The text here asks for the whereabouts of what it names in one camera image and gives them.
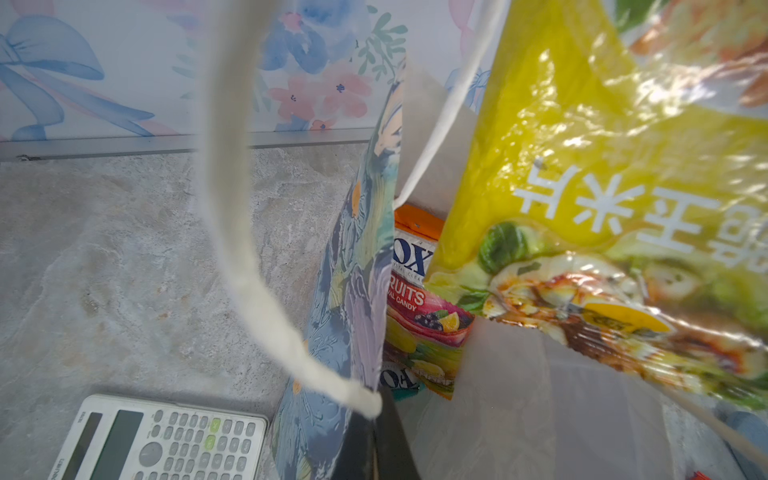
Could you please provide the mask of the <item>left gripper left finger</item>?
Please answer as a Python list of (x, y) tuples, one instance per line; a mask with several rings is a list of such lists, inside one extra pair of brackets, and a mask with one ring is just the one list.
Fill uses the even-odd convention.
[(350, 417), (332, 480), (372, 480), (374, 478), (374, 421), (358, 413)]

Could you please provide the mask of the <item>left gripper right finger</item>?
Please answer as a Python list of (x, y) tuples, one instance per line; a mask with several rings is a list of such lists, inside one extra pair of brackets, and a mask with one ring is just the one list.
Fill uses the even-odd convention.
[(390, 389), (379, 389), (382, 412), (374, 425), (374, 478), (380, 480), (420, 480), (394, 396)]

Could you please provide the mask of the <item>mint Fox's candy bag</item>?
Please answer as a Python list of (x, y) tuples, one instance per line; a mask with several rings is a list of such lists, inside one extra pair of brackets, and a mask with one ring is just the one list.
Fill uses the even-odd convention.
[(382, 364), (379, 383), (391, 392), (396, 402), (414, 397), (425, 388), (410, 369), (390, 361)]

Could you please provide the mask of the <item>orange Fox's candy bag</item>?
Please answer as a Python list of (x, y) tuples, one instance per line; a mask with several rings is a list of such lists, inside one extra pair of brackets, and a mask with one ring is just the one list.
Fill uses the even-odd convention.
[(411, 205), (397, 209), (394, 218), (383, 357), (450, 400), (475, 317), (424, 287), (444, 222)]

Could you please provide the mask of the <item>floral paper gift bag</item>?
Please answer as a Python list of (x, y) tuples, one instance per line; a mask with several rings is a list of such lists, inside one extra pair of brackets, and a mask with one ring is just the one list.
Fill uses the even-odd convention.
[[(282, 479), (331, 479), (350, 417), (382, 412), (393, 200), (447, 94), (401, 64), (318, 273), (299, 331), (260, 273), (247, 123), (274, 1), (212, 5), (199, 79), (200, 206), (247, 330), (290, 376), (269, 449)], [(542, 334), (476, 322), (450, 401), (396, 402), (421, 479), (670, 479), (656, 392)]]

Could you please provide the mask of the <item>yellow chips bag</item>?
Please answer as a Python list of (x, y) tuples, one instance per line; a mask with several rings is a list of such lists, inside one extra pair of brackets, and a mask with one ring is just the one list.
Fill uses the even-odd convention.
[(767, 406), (767, 5), (515, 1), (426, 287)]

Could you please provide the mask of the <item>red sauce packet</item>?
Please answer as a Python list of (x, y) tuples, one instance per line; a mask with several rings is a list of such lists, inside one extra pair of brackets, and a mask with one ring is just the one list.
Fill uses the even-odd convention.
[(711, 480), (711, 478), (710, 478), (710, 477), (708, 477), (707, 475), (703, 474), (703, 473), (702, 473), (702, 472), (700, 472), (700, 471), (696, 471), (696, 472), (694, 472), (694, 473), (693, 473), (693, 475), (692, 475), (692, 476), (689, 478), (689, 480)]

